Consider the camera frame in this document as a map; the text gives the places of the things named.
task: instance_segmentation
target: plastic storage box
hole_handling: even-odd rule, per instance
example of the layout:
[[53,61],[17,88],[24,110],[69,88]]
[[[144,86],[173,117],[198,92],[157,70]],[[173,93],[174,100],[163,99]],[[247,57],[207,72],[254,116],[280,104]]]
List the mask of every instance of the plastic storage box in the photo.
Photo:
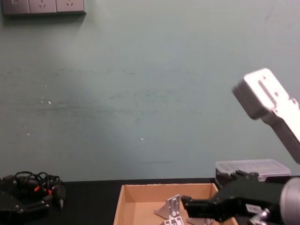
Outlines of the plastic storage box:
[[259,173],[259,181],[267,177],[290,176],[291,170],[274,159],[223,161],[216,163],[216,176],[218,173],[231,174],[236,170]]

